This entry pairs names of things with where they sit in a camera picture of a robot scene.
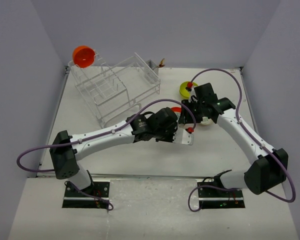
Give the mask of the patterned beige bowl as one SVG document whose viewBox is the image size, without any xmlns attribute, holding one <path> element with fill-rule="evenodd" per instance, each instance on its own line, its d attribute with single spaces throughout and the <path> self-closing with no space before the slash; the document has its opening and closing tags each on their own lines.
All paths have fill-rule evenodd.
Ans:
<svg viewBox="0 0 300 240">
<path fill-rule="evenodd" d="M 213 122 L 212 119 L 210 119 L 208 117 L 203 117 L 202 120 L 201 120 L 201 122 L 199 124 L 202 125 L 202 126 L 208 126 L 208 125 L 211 125 L 213 123 L 214 122 Z"/>
</svg>

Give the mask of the orange bowl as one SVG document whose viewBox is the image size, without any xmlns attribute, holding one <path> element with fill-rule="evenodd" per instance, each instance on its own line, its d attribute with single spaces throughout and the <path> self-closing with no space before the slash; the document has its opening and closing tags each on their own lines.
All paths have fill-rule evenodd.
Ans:
<svg viewBox="0 0 300 240">
<path fill-rule="evenodd" d="M 175 106 L 175 107 L 171 107 L 171 110 L 173 111 L 173 112 L 175 112 L 175 113 L 181 113 L 181 111 L 182 111 L 182 108 L 181 107 L 177 107 L 177 106 Z"/>
<path fill-rule="evenodd" d="M 87 68 L 95 62 L 96 52 L 86 45 L 76 47 L 72 52 L 72 60 L 80 68 Z"/>
</svg>

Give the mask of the lime green bowl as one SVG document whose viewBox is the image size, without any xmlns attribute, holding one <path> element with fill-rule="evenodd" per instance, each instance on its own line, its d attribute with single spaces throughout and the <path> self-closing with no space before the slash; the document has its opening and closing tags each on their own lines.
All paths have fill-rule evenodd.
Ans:
<svg viewBox="0 0 300 240">
<path fill-rule="evenodd" d="M 180 91 L 188 91 L 188 92 L 191 92 L 191 90 L 187 90 L 188 83 L 189 83 L 188 81 L 183 82 L 183 83 L 179 86 L 179 92 L 180 92 Z M 195 82 L 192 83 L 192 87 L 197 87 L 197 86 L 198 86 L 197 83 L 195 83 Z"/>
<path fill-rule="evenodd" d="M 188 92 L 188 91 L 180 91 L 179 92 L 180 93 L 180 95 L 184 98 L 184 99 L 188 99 L 189 97 L 190 97 L 190 92 Z"/>
</svg>

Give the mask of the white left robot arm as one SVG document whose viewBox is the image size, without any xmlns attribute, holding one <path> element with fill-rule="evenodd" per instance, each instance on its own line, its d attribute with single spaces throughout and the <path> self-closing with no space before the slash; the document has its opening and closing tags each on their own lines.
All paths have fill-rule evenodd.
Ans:
<svg viewBox="0 0 300 240">
<path fill-rule="evenodd" d="M 49 150 L 55 176 L 58 180 L 68 179 L 76 186 L 82 196 L 93 193 L 94 184 L 87 170 L 78 163 L 83 158 L 96 152 L 124 144 L 134 144 L 140 141 L 173 142 L 177 131 L 177 115 L 171 108 L 165 107 L 146 117 L 147 113 L 138 115 L 121 130 L 126 120 L 102 130 L 70 136 L 66 130 L 59 132 L 53 145 L 71 144 L 52 147 Z"/>
</svg>

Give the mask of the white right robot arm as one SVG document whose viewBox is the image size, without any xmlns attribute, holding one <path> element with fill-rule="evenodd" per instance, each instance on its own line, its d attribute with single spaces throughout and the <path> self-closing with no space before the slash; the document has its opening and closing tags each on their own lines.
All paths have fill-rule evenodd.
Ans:
<svg viewBox="0 0 300 240">
<path fill-rule="evenodd" d="M 185 89 L 190 97 L 182 103 L 193 115 L 183 108 L 179 123 L 201 123 L 204 118 L 212 120 L 231 136 L 250 163 L 246 170 L 227 170 L 217 174 L 217 181 L 213 184 L 217 196 L 223 197 L 231 189 L 249 189 L 260 195 L 287 179 L 287 152 L 282 148 L 275 149 L 263 140 L 247 125 L 228 98 L 218 98 L 210 83 L 199 86 L 188 83 Z"/>
</svg>

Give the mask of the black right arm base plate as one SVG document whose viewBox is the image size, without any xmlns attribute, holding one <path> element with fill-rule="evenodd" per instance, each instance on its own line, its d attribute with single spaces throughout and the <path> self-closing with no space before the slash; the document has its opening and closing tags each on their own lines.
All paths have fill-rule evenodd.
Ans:
<svg viewBox="0 0 300 240">
<path fill-rule="evenodd" d="M 244 209 L 246 207 L 241 190 L 221 191 L 209 187 L 197 190 L 199 207 L 205 209 Z"/>
</svg>

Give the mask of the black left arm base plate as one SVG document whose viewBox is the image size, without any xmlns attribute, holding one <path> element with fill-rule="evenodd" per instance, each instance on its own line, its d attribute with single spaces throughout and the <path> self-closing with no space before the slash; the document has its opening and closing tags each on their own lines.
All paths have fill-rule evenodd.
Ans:
<svg viewBox="0 0 300 240">
<path fill-rule="evenodd" d="M 82 193 L 66 181 L 62 208 L 111 209 L 109 206 L 110 181 L 93 181 L 93 184 L 93 187 L 82 190 Z"/>
</svg>

